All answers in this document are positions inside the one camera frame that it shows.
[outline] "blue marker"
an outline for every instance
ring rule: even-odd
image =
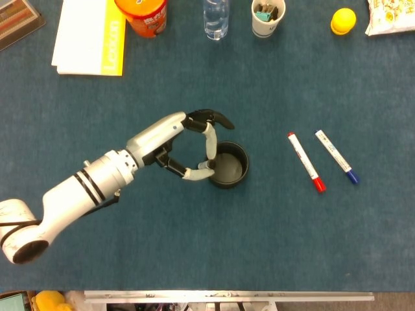
[[[349,163],[346,162],[346,160],[342,157],[340,152],[338,152],[336,147],[334,147],[334,145],[331,143],[331,141],[328,139],[325,133],[322,130],[319,130],[316,132],[316,136],[322,142],[323,146],[325,146],[325,148],[331,154],[331,156],[334,157],[338,165],[340,165],[342,170],[349,177],[350,181],[354,183],[355,185],[358,184],[359,177],[354,173]]]

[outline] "red marker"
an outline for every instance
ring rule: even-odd
[[[303,163],[305,169],[309,173],[311,179],[313,180],[314,185],[317,188],[318,192],[324,192],[326,191],[326,186],[324,185],[322,179],[318,177],[318,174],[314,168],[314,166],[311,164],[309,157],[307,157],[307,154],[305,154],[305,151],[303,147],[301,147],[300,142],[297,139],[296,134],[290,132],[288,133],[288,139],[290,140],[292,146],[294,147],[294,150],[297,152],[298,157],[300,158],[301,162]]]

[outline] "white cup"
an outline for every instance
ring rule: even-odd
[[[274,5],[278,8],[278,18],[275,21],[261,21],[254,12],[257,5],[265,4]],[[284,0],[253,0],[251,6],[252,13],[252,31],[257,37],[267,38],[277,28],[278,23],[283,19],[285,15],[285,2]]]

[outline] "yellow toy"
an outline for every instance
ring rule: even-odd
[[[73,311],[65,297],[56,290],[44,290],[32,298],[35,311]]]
[[[337,10],[331,20],[331,30],[341,36],[347,34],[356,25],[356,14],[349,8]]]

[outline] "yellow ball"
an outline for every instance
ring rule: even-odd
[[[331,20],[331,30],[339,36],[347,34],[356,25],[356,14],[349,8],[337,10]]]

